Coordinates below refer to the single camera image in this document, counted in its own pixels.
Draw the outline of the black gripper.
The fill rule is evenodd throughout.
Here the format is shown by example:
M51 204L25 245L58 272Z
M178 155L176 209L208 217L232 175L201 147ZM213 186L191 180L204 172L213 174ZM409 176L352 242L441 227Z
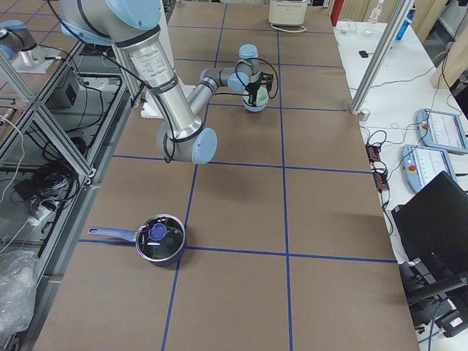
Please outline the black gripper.
M257 81L255 81L253 83L249 83L245 87L245 91L249 95L248 104L250 106L256 106L257 105L257 92L260 89L260 87L261 87L261 81L260 80L257 80Z

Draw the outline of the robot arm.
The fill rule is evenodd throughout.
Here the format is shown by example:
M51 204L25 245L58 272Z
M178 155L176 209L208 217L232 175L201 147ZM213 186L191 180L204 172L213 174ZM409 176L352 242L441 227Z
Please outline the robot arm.
M165 21L160 1L61 1L62 31L87 44L124 51L164 118L156 142L167 162L206 164L217 149L217 136L198 113L226 86L255 99L260 88L257 47L245 44L234 67L206 69L190 94L159 41Z

